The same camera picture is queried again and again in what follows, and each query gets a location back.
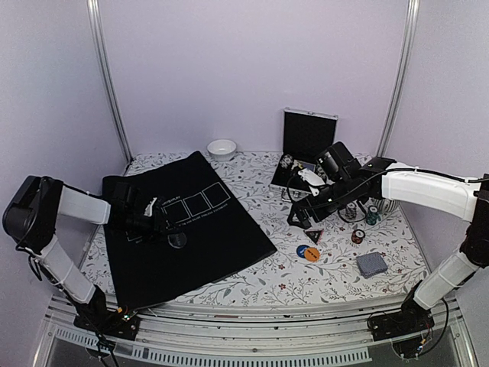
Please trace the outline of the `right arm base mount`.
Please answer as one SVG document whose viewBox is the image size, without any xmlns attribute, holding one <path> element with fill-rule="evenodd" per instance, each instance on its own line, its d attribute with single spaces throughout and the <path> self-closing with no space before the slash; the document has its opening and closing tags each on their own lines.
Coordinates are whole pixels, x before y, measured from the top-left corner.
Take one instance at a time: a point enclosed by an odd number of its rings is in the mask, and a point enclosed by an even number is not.
<svg viewBox="0 0 489 367">
<path fill-rule="evenodd" d="M 399 310 L 393 313 L 378 312 L 371 314 L 367 321 L 367 327 L 374 341 L 416 334 L 412 338 L 392 343 L 394 353 L 401 359 L 419 357 L 429 341 L 434 326 L 435 322 L 429 311 L 421 313 L 415 310 Z"/>
</svg>

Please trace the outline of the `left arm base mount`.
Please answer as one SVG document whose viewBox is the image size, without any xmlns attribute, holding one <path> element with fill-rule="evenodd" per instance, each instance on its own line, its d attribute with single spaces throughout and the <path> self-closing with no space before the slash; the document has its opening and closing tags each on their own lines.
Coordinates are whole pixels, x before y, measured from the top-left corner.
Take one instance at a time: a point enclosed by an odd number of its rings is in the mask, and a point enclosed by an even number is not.
<svg viewBox="0 0 489 367">
<path fill-rule="evenodd" d="M 141 319 L 124 311 L 109 310 L 106 306 L 75 304 L 74 326 L 103 336 L 135 341 Z"/>
</svg>

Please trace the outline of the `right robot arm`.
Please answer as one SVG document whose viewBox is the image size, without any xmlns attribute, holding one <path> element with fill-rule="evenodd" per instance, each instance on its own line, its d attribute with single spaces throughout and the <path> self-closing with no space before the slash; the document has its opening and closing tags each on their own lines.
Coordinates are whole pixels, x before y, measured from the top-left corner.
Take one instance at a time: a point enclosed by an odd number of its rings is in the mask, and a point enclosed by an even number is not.
<svg viewBox="0 0 489 367">
<path fill-rule="evenodd" d="M 460 246 L 422 279 L 395 317 L 401 333 L 411 333 L 445 295 L 488 267 L 488 177 L 462 177 L 373 157 L 364 164 L 337 142 L 316 157 L 323 174 L 288 164 L 291 179 L 301 180 L 309 195 L 293 200 L 289 223 L 302 229 L 354 201 L 397 201 L 466 223 Z"/>
</svg>

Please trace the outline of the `orange round button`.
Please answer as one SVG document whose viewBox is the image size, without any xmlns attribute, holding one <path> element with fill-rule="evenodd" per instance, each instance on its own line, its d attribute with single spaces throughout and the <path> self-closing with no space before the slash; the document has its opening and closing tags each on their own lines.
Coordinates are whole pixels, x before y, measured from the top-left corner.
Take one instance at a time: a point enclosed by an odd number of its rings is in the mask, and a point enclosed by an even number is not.
<svg viewBox="0 0 489 367">
<path fill-rule="evenodd" d="M 320 258 L 320 252 L 317 248 L 308 247 L 304 251 L 304 258 L 310 262 L 316 262 Z"/>
</svg>

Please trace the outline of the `green poker chip stack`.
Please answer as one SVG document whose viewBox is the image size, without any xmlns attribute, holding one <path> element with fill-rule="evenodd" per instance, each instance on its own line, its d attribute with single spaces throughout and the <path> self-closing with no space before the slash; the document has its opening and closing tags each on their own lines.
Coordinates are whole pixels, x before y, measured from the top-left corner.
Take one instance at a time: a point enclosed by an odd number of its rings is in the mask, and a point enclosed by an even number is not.
<svg viewBox="0 0 489 367">
<path fill-rule="evenodd" d="M 374 205 L 369 206 L 366 212 L 365 222 L 369 226 L 375 226 L 378 222 L 380 222 L 380 220 L 381 215 L 379 213 L 379 209 Z"/>
</svg>

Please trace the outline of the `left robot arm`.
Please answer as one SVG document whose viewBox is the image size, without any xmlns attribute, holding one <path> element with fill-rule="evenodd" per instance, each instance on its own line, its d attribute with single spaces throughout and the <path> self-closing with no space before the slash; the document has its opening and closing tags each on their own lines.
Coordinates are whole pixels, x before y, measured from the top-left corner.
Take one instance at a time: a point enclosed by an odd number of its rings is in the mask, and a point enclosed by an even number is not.
<svg viewBox="0 0 489 367">
<path fill-rule="evenodd" d="M 36 272 L 45 273 L 76 304 L 87 305 L 96 298 L 96 286 L 63 245 L 58 219 L 71 217 L 149 238 L 169 237 L 175 225 L 157 209 L 155 198 L 138 208 L 139 194 L 127 182 L 117 182 L 108 196 L 101 197 L 52 177 L 30 175 L 7 205 L 2 225 L 17 251 L 28 254 Z"/>
</svg>

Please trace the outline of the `blue round button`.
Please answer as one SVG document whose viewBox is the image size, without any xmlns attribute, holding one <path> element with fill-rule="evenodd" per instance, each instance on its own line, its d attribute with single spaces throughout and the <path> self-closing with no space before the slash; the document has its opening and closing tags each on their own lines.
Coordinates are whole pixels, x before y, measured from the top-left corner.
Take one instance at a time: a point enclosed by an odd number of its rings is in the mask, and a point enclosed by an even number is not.
<svg viewBox="0 0 489 367">
<path fill-rule="evenodd" d="M 308 245 L 299 245 L 297 248 L 296 248 L 296 254 L 300 257 L 300 258 L 305 258 L 305 252 L 306 250 L 309 248 Z"/>
</svg>

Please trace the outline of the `blue playing card deck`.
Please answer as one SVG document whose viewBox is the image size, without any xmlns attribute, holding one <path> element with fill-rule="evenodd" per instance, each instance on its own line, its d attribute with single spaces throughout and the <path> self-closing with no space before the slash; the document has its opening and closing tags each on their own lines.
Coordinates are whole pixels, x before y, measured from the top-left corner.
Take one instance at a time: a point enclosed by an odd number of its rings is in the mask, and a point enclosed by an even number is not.
<svg viewBox="0 0 489 367">
<path fill-rule="evenodd" d="M 364 278 L 371 278 L 387 271 L 388 267 L 379 252 L 372 252 L 356 258 L 358 270 Z"/>
</svg>

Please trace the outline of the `red poker chip stack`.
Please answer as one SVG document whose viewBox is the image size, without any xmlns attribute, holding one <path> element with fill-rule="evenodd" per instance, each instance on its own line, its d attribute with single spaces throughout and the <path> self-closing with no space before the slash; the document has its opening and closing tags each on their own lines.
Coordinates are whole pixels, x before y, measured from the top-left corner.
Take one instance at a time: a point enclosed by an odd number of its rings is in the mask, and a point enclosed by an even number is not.
<svg viewBox="0 0 489 367">
<path fill-rule="evenodd" d="M 365 232 L 362 229 L 356 229 L 351 234 L 351 241 L 355 244 L 361 244 L 364 241 Z"/>
</svg>

